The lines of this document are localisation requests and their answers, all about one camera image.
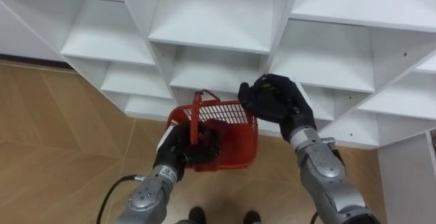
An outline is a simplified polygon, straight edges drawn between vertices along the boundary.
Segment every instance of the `black glove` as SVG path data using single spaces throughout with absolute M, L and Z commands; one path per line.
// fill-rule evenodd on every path
M 163 144 L 157 150 L 153 167 L 170 165 L 177 171 L 180 181 L 185 173 L 186 165 L 206 164 L 214 161 L 220 152 L 218 131 L 208 129 L 204 123 L 199 123 L 199 141 L 195 145 L 190 142 L 191 122 L 174 126 Z
M 316 129 L 311 107 L 289 78 L 266 74 L 251 87 L 244 82 L 240 84 L 238 99 L 244 109 L 258 118 L 278 123 L 286 141 L 298 127 Z

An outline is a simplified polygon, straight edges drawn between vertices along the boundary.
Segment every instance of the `red plastic basket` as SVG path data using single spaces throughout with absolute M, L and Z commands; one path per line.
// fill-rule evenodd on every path
M 202 101 L 202 95 L 208 93 L 214 99 Z M 196 92 L 192 105 L 175 108 L 167 121 L 183 123 L 191 121 L 191 143 L 198 142 L 198 122 L 209 119 L 225 121 L 228 131 L 220 140 L 221 152 L 218 158 L 206 165 L 196 165 L 197 172 L 216 170 L 235 170 L 250 166 L 258 151 L 258 121 L 256 117 L 244 111 L 239 101 L 221 101 L 210 91 Z

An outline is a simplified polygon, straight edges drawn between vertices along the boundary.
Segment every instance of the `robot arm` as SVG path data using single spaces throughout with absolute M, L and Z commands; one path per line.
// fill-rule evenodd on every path
M 189 123 L 170 126 L 159 143 L 153 170 L 129 195 L 116 224 L 160 224 L 174 185 L 183 177 L 186 165 L 214 161 L 219 155 L 217 134 L 200 124 L 208 146 L 189 144 Z
M 251 87 L 242 83 L 238 98 L 258 118 L 280 125 L 297 154 L 302 185 L 325 224 L 379 224 L 349 183 L 334 139 L 319 137 L 312 109 L 289 78 L 268 74 Z
M 313 128 L 299 127 L 293 130 L 289 142 L 297 153 L 301 183 L 324 223 L 379 223 L 348 181 L 333 138 L 323 141 Z

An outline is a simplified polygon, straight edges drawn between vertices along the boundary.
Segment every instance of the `light wood floor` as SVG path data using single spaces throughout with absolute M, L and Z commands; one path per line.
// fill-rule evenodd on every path
M 148 174 L 162 122 L 127 118 L 78 74 L 0 62 L 0 219 L 8 223 L 95 223 L 120 176 Z M 299 183 L 296 157 L 279 138 L 260 137 L 248 170 L 187 172 L 165 223 L 202 206 L 209 223 L 309 223 L 315 208 Z M 341 148 L 351 181 L 386 223 L 377 153 Z M 104 223 L 114 223 L 136 182 L 121 185 Z

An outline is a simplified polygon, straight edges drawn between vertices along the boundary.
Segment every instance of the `black shoe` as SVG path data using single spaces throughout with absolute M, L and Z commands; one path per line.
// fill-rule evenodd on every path
M 254 224 L 254 223 L 260 224 L 260 215 L 256 211 L 251 210 L 247 214 L 245 214 L 244 224 Z
M 193 221 L 196 224 L 206 224 L 206 214 L 201 207 L 194 207 L 189 211 L 190 221 Z

